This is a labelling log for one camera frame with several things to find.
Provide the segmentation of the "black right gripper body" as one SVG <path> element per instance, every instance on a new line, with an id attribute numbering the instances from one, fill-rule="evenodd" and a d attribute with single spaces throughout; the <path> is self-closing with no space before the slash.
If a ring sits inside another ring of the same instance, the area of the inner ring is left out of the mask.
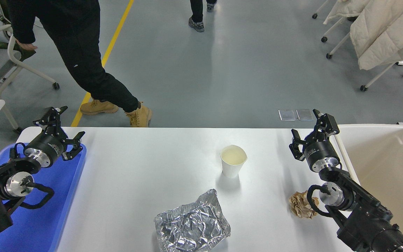
<path id="1" fill-rule="evenodd" d="M 339 156 L 329 140 L 306 145 L 303 147 L 303 153 L 309 167 L 336 167 L 340 163 Z"/>

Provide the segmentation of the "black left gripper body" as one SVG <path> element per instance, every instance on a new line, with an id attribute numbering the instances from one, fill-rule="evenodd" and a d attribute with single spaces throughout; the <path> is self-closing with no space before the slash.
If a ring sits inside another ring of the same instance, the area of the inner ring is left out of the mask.
<path id="1" fill-rule="evenodd" d="M 27 145 L 27 157 L 40 165 L 52 165 L 65 151 L 63 142 L 52 135 L 41 133 Z"/>

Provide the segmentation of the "person's hand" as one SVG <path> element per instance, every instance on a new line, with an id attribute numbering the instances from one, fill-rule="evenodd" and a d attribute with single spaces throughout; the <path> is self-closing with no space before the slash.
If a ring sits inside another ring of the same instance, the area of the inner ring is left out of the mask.
<path id="1" fill-rule="evenodd" d="M 16 43 L 23 48 L 24 50 L 28 50 L 28 51 L 35 51 L 38 49 L 37 46 L 31 44 L 27 44 L 27 43 L 21 43 L 18 39 L 15 39 Z"/>

